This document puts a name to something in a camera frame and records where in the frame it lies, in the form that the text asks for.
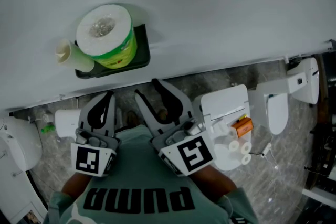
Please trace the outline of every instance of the black tray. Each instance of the black tray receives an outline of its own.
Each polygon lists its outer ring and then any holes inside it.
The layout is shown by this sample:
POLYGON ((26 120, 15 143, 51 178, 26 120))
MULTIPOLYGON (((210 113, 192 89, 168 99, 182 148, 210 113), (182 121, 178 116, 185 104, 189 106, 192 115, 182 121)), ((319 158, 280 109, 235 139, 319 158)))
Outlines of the black tray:
POLYGON ((80 79, 101 78, 108 75, 147 66, 151 60, 151 54, 149 52, 145 24, 136 26, 134 28, 134 33, 136 37, 136 43, 138 44, 137 53, 135 54, 133 60, 127 66, 118 69, 109 69, 95 62, 94 68, 90 72, 75 70, 76 76, 80 79))

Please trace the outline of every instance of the cable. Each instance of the cable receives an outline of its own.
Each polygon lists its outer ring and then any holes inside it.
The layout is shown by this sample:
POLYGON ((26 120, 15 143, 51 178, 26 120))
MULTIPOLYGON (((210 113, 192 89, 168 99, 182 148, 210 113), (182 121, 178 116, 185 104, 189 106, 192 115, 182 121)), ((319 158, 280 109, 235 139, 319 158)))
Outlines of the cable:
POLYGON ((18 176, 19 174, 22 174, 22 172, 23 172, 23 171, 20 171, 20 172, 17 172, 17 173, 12 173, 12 176, 13 176, 13 177, 16 177, 16 176, 18 176))
POLYGON ((311 171, 308 167, 304 167, 308 172, 311 172, 311 173, 314 173, 314 174, 318 174, 318 175, 321 175, 321 176, 325 176, 325 177, 328 177, 329 175, 324 175, 324 174, 321 174, 319 172, 315 172, 315 171, 311 171))
MULTIPOLYGON (((271 143, 272 142, 272 140, 273 140, 273 134, 271 133, 271 139, 270 139, 270 141, 269 142, 267 142, 267 144, 268 143, 271 143)), ((267 144, 263 147, 263 149, 262 149, 262 151, 260 152, 260 153, 254 153, 254 152, 250 152, 250 154, 251 155, 256 155, 256 156, 258 156, 258 155, 261 155, 262 154, 262 152, 263 152, 263 150, 264 150, 264 148, 267 146, 267 144)))
POLYGON ((279 168, 279 165, 277 164, 277 161, 275 160, 275 158, 274 158, 274 156, 273 156, 273 152, 272 152, 272 150, 270 149, 269 151, 271 152, 271 155, 272 155, 272 158, 273 158, 273 160, 274 160, 275 165, 279 168))
POLYGON ((269 185, 270 184, 274 184, 273 185, 273 193, 275 194, 275 195, 277 195, 277 193, 275 192, 275 186, 276 186, 276 184, 275 184, 275 180, 274 180, 274 177, 273 177, 273 174, 274 174, 274 168, 273 168, 273 163, 271 163, 269 160, 268 160, 268 158, 265 156, 265 160, 268 162, 268 163, 270 163, 271 164, 271 167, 272 167, 272 174, 271 174, 271 177, 272 177, 272 180, 271 180, 271 182, 269 183, 269 185))

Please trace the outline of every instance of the white container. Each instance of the white container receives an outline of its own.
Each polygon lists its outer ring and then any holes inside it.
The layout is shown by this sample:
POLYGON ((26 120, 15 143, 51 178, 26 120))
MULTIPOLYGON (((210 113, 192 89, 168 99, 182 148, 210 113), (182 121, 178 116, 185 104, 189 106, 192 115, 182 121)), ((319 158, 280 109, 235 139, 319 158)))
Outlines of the white container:
POLYGON ((90 72, 95 66, 95 61, 84 54, 80 48, 71 43, 68 39, 62 39, 60 41, 56 48, 55 55, 59 65, 74 68, 82 72, 90 72))
POLYGON ((52 115, 51 113, 46 113, 46 114, 43 114, 42 119, 46 123, 53 122, 54 121, 54 115, 52 115))
POLYGON ((252 149, 252 144, 251 142, 248 142, 242 138, 240 138, 239 140, 239 150, 242 154, 246 155, 248 153, 250 153, 251 149, 252 149))
POLYGON ((59 137, 76 140, 80 109, 60 109, 55 113, 55 127, 59 137))

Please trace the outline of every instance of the toilet seat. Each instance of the toilet seat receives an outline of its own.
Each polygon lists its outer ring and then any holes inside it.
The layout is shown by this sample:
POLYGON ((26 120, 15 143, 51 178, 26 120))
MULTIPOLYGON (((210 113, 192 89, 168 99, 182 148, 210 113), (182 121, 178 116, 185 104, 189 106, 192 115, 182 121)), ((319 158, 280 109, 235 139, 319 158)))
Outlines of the toilet seat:
POLYGON ((267 99, 268 127, 272 134, 281 133, 288 121, 287 94, 277 94, 267 99))

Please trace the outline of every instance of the gray floor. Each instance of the gray floor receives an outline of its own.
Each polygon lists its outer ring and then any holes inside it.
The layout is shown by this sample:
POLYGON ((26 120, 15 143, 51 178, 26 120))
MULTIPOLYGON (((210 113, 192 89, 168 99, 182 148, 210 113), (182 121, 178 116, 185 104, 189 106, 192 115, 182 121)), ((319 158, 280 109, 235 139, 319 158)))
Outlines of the gray floor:
MULTIPOLYGON (((261 63, 237 68, 223 69, 167 80, 185 92, 191 100, 200 94, 230 87, 231 83, 245 84, 248 89, 259 82, 282 77, 286 74, 283 62, 261 63)), ((133 93, 139 89, 144 93, 157 111, 162 107, 160 96, 149 84, 114 90, 117 105, 123 111, 133 110, 138 115, 133 93)), ((94 95, 80 97, 82 108, 94 95)), ((58 109, 76 109, 77 100, 64 100, 49 105, 18 111, 17 118, 27 119, 29 115, 37 118, 46 111, 55 113, 58 109)), ((267 158, 252 156, 251 162, 233 171, 225 172, 239 187, 244 187, 260 223, 294 223, 304 206, 301 191, 308 176, 303 169, 311 159, 312 135, 317 109, 289 97, 289 121, 286 129, 277 136, 262 126, 255 124, 252 134, 254 153, 259 153, 272 139, 272 153, 267 158)), ((38 121, 38 128, 46 124, 38 121)), ((55 190, 61 190, 71 171, 69 138, 59 138, 56 132, 40 134, 43 156, 32 169, 32 176, 42 196, 48 201, 55 190)))

